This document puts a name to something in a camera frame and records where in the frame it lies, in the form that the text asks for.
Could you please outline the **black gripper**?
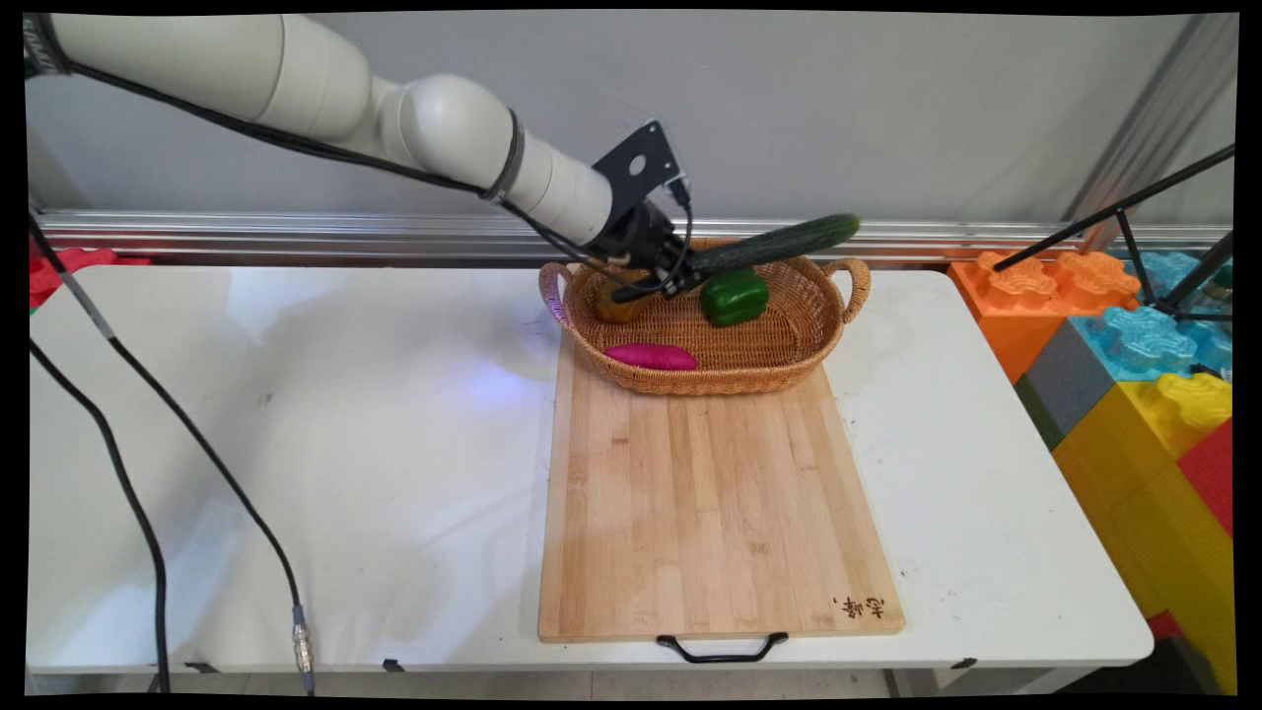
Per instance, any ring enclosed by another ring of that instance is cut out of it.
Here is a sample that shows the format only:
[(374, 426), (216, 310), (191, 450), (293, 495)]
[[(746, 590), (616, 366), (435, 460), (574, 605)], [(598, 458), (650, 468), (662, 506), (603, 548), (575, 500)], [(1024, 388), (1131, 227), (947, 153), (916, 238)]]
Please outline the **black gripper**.
[(636, 279), (631, 271), (613, 274), (613, 303), (654, 296), (671, 300), (699, 288), (708, 277), (705, 251), (687, 248), (666, 212), (649, 198), (628, 207), (617, 219), (610, 216), (604, 228), (591, 240), (591, 257), (618, 269), (666, 269)]

